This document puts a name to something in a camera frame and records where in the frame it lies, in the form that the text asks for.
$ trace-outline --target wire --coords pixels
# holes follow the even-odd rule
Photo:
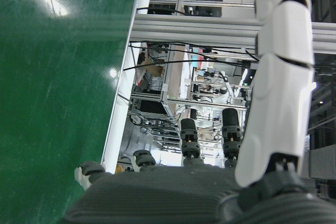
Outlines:
[[[179,52],[190,53],[189,51],[182,51],[182,50],[170,50],[170,51],[179,51]],[[236,64],[236,63],[232,63],[232,62],[220,61],[220,60],[217,60],[217,59],[215,59],[215,58],[206,56],[206,55],[201,54],[201,53],[198,53],[198,52],[193,52],[193,54],[200,55],[200,56],[209,58],[209,59],[211,59],[211,60],[177,60],[177,61],[164,61],[164,62],[160,62],[160,64],[161,64],[161,65],[164,65],[164,64],[170,64],[170,63],[182,63],[182,62],[218,62],[218,63],[224,63],[224,64],[227,64],[227,65],[231,65],[231,66],[234,66],[234,67],[240,67],[240,68],[248,69],[247,67],[245,67],[245,66],[243,66],[243,65]],[[138,65],[138,66],[131,67],[131,68],[125,68],[123,71],[130,70],[130,69],[133,69],[133,68],[143,68],[143,67],[153,66],[153,65],[157,65],[157,64],[156,64],[156,63],[150,63],[150,64],[145,64],[145,65]]]
[[[253,55],[252,55],[249,51],[247,51],[246,49],[245,49],[245,52],[246,52],[252,59],[255,59],[257,62],[260,61],[257,57],[253,56]]]
[[[137,109],[134,109],[134,110],[130,111],[129,113],[132,113],[132,114],[135,114],[135,115],[140,115],[140,116],[144,117],[142,111],[137,110]],[[165,115],[165,116],[167,116],[168,118],[175,118],[175,116],[169,116],[169,115]]]
[[[142,122],[142,123],[135,123],[135,122],[133,121],[133,119],[132,119],[132,115],[130,115],[129,118],[130,118],[131,123],[133,123],[135,126],[142,126],[143,123],[144,123],[144,122]]]
[[[206,128],[199,128],[199,130],[201,131],[201,130],[205,130],[205,129],[210,129],[210,128],[213,128],[213,127],[218,127],[218,126],[221,126],[222,124],[218,124],[218,125],[213,125],[213,126],[210,126],[210,127],[206,127]]]
[[[118,96],[121,97],[122,99],[128,101],[129,104],[132,104],[132,102],[130,101],[130,99],[127,99],[126,97],[122,96],[121,94],[118,94]]]
[[[146,43],[147,44],[147,54],[148,54],[148,57],[152,60],[152,61],[154,61],[154,63],[156,63],[156,64],[160,64],[153,56],[151,56],[150,54],[149,54],[149,50],[148,50],[148,48],[149,48],[149,45],[148,45],[148,43]]]
[[[133,114],[138,115],[138,116],[140,117],[140,119],[142,120],[142,122],[139,123],[139,124],[134,123],[134,121],[133,121],[132,118],[131,118],[131,116],[132,116]],[[132,114],[130,114],[130,120],[131,120],[131,122],[132,122],[134,125],[136,125],[136,126],[150,126],[150,127],[153,127],[153,126],[159,126],[159,127],[163,128],[163,129],[169,129],[169,128],[171,128],[171,127],[175,127],[175,124],[179,121],[179,119],[180,119],[180,117],[181,117],[181,114],[180,114],[180,116],[178,117],[178,119],[176,119],[175,116],[176,116],[176,115],[174,115],[174,116],[168,116],[168,115],[167,115],[168,118],[174,119],[174,120],[171,120],[171,121],[169,121],[169,120],[165,120],[165,119],[158,119],[158,118],[146,118],[144,115],[142,115],[142,112],[141,112],[141,111],[139,111],[139,110],[134,110],[134,111],[132,111]],[[154,120],[156,120],[156,121],[160,121],[160,122],[162,122],[162,123],[166,123],[166,124],[168,124],[169,126],[164,126],[164,125],[159,124],[159,123],[158,123],[158,124],[145,124],[145,122],[154,121]]]
[[[236,51],[228,51],[228,50],[220,50],[220,49],[218,49],[218,48],[240,49],[240,47],[203,46],[203,45],[197,45],[197,44],[187,43],[187,42],[183,42],[183,41],[148,41],[148,40],[144,40],[144,41],[131,41],[131,42],[145,42],[145,43],[151,43],[153,45],[170,44],[170,45],[176,45],[176,46],[189,45],[189,46],[192,46],[192,47],[207,47],[207,48],[210,48],[211,50],[216,50],[216,51],[220,51],[220,52],[232,52],[232,53],[236,53],[236,54],[249,55],[253,59],[259,61],[259,59],[258,58],[254,58],[253,54],[251,54],[249,51],[247,51],[247,49],[245,49],[245,52],[243,52],[243,53],[242,52],[236,52]]]
[[[185,16],[189,16],[188,14],[185,14],[183,12],[179,12],[175,9],[172,9],[172,8],[165,8],[165,7],[141,7],[141,8],[137,8],[136,10],[167,10],[169,12],[173,12],[173,13],[179,13],[179,14],[182,14],[182,15],[185,15]]]
[[[134,52],[133,52],[133,47],[131,47],[131,51],[132,51],[132,56],[133,56],[133,62],[134,62],[134,66],[136,66],[137,64],[135,63],[135,56],[134,56]],[[135,69],[135,75],[137,76],[136,79],[137,79],[137,86],[139,86],[139,82],[138,82],[138,72],[137,72],[137,69]]]
[[[161,64],[182,63],[182,62],[216,62],[216,61],[212,61],[212,60],[177,60],[177,61],[165,61]],[[123,71],[131,70],[131,69],[134,69],[134,68],[143,68],[143,67],[148,67],[148,66],[153,66],[153,65],[156,65],[156,64],[151,63],[151,64],[145,64],[145,65],[138,65],[138,66],[131,67],[131,68],[125,68]],[[233,64],[228,64],[228,65],[232,65],[232,66],[235,66],[235,67],[246,68],[246,67],[243,67],[243,66],[237,66],[237,65],[233,65]]]
[[[134,48],[144,48],[144,47],[136,47],[136,46],[129,46],[129,47],[134,47]],[[235,66],[235,67],[242,67],[241,65],[238,65],[238,64],[234,64],[234,63],[231,63],[231,62],[226,62],[226,61],[221,61],[221,60],[218,60],[216,58],[213,58],[213,57],[210,57],[208,55],[204,55],[200,52],[189,52],[189,51],[184,51],[184,50],[177,50],[177,49],[166,49],[167,51],[177,51],[177,52],[186,52],[188,54],[192,53],[192,54],[195,54],[195,55],[200,55],[200,56],[203,56],[205,58],[209,58],[209,59],[212,59],[214,60],[215,62],[219,62],[219,63],[225,63],[225,64],[228,64],[228,65],[232,65],[232,66]],[[227,51],[227,50],[221,50],[222,52],[233,52],[233,53],[236,53],[236,54],[240,54],[240,52],[234,52],[234,51]]]
[[[181,108],[187,108],[187,105],[183,105],[183,106],[179,107],[179,108],[175,111],[175,115],[177,115],[177,112],[178,112]]]

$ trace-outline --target green table surface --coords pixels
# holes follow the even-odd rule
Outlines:
[[[0,0],[0,223],[55,223],[101,160],[134,0]]]

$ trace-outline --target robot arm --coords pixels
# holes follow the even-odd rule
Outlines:
[[[300,171],[314,64],[310,8],[310,0],[256,0],[256,15],[264,25],[258,34],[261,60],[235,170],[243,187],[281,162]]]

